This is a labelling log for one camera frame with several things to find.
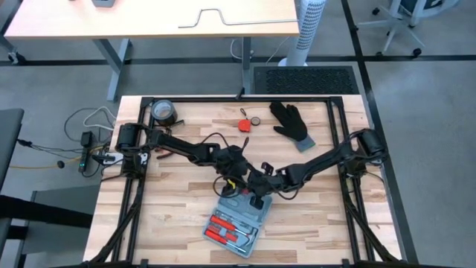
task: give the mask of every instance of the screwdriver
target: screwdriver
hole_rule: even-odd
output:
[[[212,223],[216,223],[216,224],[220,225],[221,227],[224,227],[224,228],[227,229],[227,230],[239,232],[239,233],[242,234],[242,235],[248,236],[247,233],[240,231],[240,230],[239,230],[237,227],[235,227],[233,224],[229,223],[229,222],[226,221],[226,220],[222,220],[222,219],[218,218],[218,217],[215,216],[215,215],[212,215],[212,216],[211,216],[210,221],[211,221]]]
[[[214,233],[217,233],[217,234],[220,233],[220,228],[218,228],[216,226],[209,225],[208,230],[210,230]],[[236,235],[231,234],[230,232],[226,232],[225,237],[227,239],[229,239],[231,242],[234,242],[234,243],[236,243],[237,240],[238,240],[238,237]]]
[[[224,239],[223,237],[221,237],[219,234],[212,232],[211,230],[205,231],[205,235],[208,236],[209,238],[211,238],[211,239],[217,241],[217,242],[220,242],[220,243],[222,243],[222,244],[224,244],[224,245],[229,245],[229,246],[231,246],[231,247],[233,247],[233,248],[235,248],[235,249],[238,249],[239,251],[241,251],[241,252],[243,252],[243,253],[246,253],[246,251],[245,251],[244,249],[241,249],[241,248],[239,248],[238,246],[235,246],[235,245],[233,245],[233,244],[227,242],[226,239]]]

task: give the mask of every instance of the black work glove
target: black work glove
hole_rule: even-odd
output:
[[[269,108],[271,113],[283,125],[282,127],[274,127],[274,131],[295,140],[296,147],[300,152],[315,145],[315,142],[307,135],[307,127],[296,106],[288,104],[285,108],[281,102],[273,101]]]

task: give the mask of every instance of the tower fan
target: tower fan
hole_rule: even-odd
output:
[[[299,37],[292,38],[288,56],[278,66],[307,66],[306,58],[327,0],[300,0]]]

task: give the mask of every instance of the black floor mat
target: black floor mat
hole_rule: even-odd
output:
[[[256,94],[357,95],[351,66],[254,67]]]

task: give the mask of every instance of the gray carpet floor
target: gray carpet floor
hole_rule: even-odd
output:
[[[6,0],[0,7],[0,25],[13,2]],[[370,12],[386,3],[350,1],[355,22],[383,19],[382,14],[375,17]],[[476,26],[475,12],[476,2],[463,0],[457,7],[422,21],[415,31],[426,44],[423,55],[476,54],[476,35],[472,31]],[[385,34],[385,29],[359,31],[364,54],[379,51]],[[255,55],[271,55],[281,40],[253,38]],[[229,57],[231,38],[133,39],[132,42],[129,55],[132,58]],[[29,60],[102,59],[89,40],[12,43]],[[117,47],[119,40],[112,43]],[[287,45],[278,56],[286,55]],[[387,54],[410,55],[415,47],[408,36],[397,35]],[[239,43],[234,49],[238,54]],[[310,55],[354,55],[340,1],[328,1]],[[0,53],[0,60],[7,60],[6,54]],[[363,92],[356,63],[311,65],[352,66]],[[367,63],[367,68],[419,260],[423,264],[473,267],[476,62],[384,62]],[[63,122],[82,107],[107,106],[117,112],[118,103],[105,101],[110,75],[108,66],[0,67],[0,109],[25,110],[20,138],[44,146],[76,147],[77,143],[65,137]],[[118,93],[235,94],[240,87],[238,63],[132,65],[125,68]],[[68,131],[76,133],[76,137],[84,130],[82,119],[86,115],[79,115],[68,125]],[[12,165],[41,166],[57,160],[56,156],[17,147]],[[11,169],[1,193],[29,200],[33,191],[98,185],[99,179],[99,176],[83,178],[74,166],[62,170]],[[85,245],[72,243],[61,250],[45,243],[44,252],[28,256],[26,267],[80,262],[80,248]],[[7,244],[0,267],[11,267],[18,247],[15,241]]]

